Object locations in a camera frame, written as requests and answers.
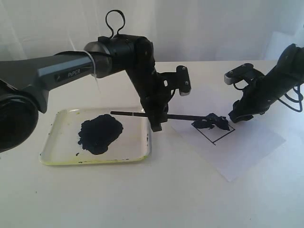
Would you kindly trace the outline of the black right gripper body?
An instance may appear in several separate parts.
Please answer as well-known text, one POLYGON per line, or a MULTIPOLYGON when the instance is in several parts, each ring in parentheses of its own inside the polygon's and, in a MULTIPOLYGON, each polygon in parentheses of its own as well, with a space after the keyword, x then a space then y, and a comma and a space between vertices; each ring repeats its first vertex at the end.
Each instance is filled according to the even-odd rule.
POLYGON ((263 115, 275 101, 285 95, 285 71, 273 68, 264 75, 253 69, 233 86, 243 92, 237 106, 238 117, 263 115))

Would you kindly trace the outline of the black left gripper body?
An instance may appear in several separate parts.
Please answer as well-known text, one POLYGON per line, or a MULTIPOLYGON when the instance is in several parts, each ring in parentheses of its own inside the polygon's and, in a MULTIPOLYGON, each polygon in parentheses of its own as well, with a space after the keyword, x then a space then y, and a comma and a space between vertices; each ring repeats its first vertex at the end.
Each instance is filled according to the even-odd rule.
POLYGON ((144 79, 144 95, 141 96, 141 104, 148 115, 149 120, 160 121, 163 108, 172 99, 174 90, 175 72, 158 73, 153 70, 144 79))

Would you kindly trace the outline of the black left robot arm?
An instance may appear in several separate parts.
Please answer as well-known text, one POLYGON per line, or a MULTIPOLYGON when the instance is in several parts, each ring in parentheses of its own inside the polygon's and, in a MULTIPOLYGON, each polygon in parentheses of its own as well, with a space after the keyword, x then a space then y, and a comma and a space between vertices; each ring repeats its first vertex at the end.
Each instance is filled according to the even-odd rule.
POLYGON ((100 37, 83 51, 2 61, 0 64, 0 150, 17 147, 45 113, 49 92, 87 75, 103 78, 125 71, 155 132, 167 120, 170 92, 155 69, 153 43, 146 37, 100 37))

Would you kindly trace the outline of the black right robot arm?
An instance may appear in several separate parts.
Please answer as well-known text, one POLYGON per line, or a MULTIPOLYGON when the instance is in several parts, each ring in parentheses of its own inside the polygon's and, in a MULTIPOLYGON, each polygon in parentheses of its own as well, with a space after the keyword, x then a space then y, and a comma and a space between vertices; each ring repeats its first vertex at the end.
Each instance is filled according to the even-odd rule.
POLYGON ((300 92, 304 83, 304 49, 289 45, 266 75, 251 63, 242 64, 228 71, 224 82, 243 92, 228 114, 234 123, 248 121, 256 114, 263 115, 276 101, 300 113, 304 99, 300 92))

